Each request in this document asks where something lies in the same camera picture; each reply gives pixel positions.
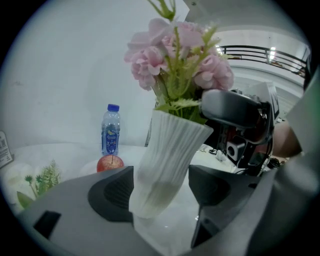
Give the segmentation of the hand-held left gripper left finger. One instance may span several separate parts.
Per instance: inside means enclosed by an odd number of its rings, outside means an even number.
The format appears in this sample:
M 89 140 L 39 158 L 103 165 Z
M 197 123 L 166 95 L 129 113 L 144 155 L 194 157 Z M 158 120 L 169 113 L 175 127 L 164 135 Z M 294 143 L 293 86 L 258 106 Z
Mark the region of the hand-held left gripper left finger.
M 128 210 L 133 174 L 127 166 L 64 181 L 18 219 L 51 256 L 155 256 Z

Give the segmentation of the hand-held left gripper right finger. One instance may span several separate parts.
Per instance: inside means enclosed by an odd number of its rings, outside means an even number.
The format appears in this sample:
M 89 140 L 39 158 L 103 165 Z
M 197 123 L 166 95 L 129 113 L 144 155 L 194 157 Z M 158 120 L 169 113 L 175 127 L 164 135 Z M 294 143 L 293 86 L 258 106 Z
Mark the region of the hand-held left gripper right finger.
M 190 165 L 189 187 L 199 204 L 199 220 L 191 241 L 196 248 L 222 231 L 242 211 L 261 180 L 274 183 L 277 170 L 262 177 L 224 172 Z

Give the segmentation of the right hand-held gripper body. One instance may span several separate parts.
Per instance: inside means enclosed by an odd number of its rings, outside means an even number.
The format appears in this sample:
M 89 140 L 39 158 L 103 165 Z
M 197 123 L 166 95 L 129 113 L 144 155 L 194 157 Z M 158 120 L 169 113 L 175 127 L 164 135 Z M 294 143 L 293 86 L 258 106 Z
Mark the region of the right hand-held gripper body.
M 226 139 L 220 139 L 217 149 L 244 173 L 257 174 L 273 149 L 273 132 L 279 117 L 279 101 L 275 86 L 271 82 L 262 82 L 246 89 L 232 89 L 262 104 L 259 111 L 263 124 L 255 128 L 238 128 L 221 124 L 220 132 Z

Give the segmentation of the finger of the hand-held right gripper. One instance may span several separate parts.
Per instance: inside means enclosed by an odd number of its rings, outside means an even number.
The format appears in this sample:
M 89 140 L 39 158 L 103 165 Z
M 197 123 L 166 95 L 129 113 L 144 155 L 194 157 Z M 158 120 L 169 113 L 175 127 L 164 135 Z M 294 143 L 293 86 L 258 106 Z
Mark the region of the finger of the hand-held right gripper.
M 260 113 L 262 104 L 249 96 L 232 91 L 210 89 L 202 93 L 200 116 L 205 125 L 229 125 L 241 129 L 253 129 L 263 124 Z

